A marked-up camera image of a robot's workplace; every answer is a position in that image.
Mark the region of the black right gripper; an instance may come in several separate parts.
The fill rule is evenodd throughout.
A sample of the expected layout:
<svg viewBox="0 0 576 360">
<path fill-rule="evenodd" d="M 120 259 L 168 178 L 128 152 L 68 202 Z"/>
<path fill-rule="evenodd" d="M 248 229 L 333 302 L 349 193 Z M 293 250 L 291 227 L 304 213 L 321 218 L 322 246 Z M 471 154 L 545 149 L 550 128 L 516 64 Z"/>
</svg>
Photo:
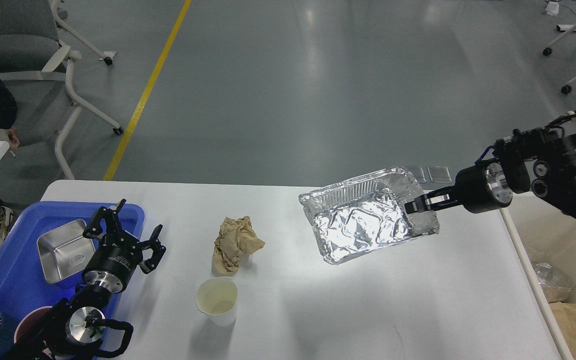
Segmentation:
<svg viewBox="0 0 576 360">
<path fill-rule="evenodd" d="M 509 207 L 514 198 L 502 166 L 498 162 L 481 162 L 461 170 L 455 185 L 421 194 L 404 204 L 406 214 L 438 212 L 463 206 L 472 214 Z"/>
</svg>

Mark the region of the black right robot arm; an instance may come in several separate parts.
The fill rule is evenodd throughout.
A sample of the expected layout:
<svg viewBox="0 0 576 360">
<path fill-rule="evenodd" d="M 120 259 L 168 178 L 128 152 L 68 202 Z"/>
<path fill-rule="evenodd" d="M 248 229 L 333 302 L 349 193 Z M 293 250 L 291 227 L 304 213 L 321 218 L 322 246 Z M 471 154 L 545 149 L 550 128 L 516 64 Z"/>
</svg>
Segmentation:
<svg viewBox="0 0 576 360">
<path fill-rule="evenodd" d="M 576 219 L 576 133 L 563 125 L 576 119 L 569 111 L 544 126 L 496 140 L 473 166 L 460 170 L 452 186 L 422 194 L 407 214 L 462 206 L 472 214 L 509 207 L 514 194 L 532 192 L 538 199 Z"/>
</svg>

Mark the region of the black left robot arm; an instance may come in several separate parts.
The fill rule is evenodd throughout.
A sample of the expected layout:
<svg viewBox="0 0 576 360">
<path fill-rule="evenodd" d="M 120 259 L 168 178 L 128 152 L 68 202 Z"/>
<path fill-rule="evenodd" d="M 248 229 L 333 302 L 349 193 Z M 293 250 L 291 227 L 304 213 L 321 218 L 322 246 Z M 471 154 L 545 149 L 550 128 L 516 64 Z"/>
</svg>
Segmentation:
<svg viewBox="0 0 576 360">
<path fill-rule="evenodd" d="M 125 353 L 134 326 L 106 317 L 103 309 L 126 290 L 137 268 L 144 274 L 157 269 L 167 250 L 159 239 L 162 224 L 145 241 L 123 229 L 119 214 L 125 203 L 121 199 L 93 213 L 82 236 L 97 240 L 98 248 L 83 269 L 82 283 L 15 341 L 3 360 L 111 359 Z"/>
</svg>

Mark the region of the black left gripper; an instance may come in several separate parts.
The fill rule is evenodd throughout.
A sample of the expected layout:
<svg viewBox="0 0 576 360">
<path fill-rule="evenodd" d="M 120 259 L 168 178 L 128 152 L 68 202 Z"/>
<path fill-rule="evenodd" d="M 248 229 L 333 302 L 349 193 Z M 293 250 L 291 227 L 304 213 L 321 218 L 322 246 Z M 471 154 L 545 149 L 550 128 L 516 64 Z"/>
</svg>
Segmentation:
<svg viewBox="0 0 576 360">
<path fill-rule="evenodd" d="M 138 265 L 145 275 L 155 271 L 167 251 L 159 239 L 163 224 L 158 224 L 145 241 L 126 239 L 119 219 L 125 203 L 126 199 L 121 199 L 114 206 L 99 207 L 82 232 L 85 239 L 98 242 L 82 272 L 83 283 L 102 287 L 112 294 L 121 293 L 128 287 Z M 143 258 L 143 252 L 148 250 L 151 256 Z"/>
</svg>

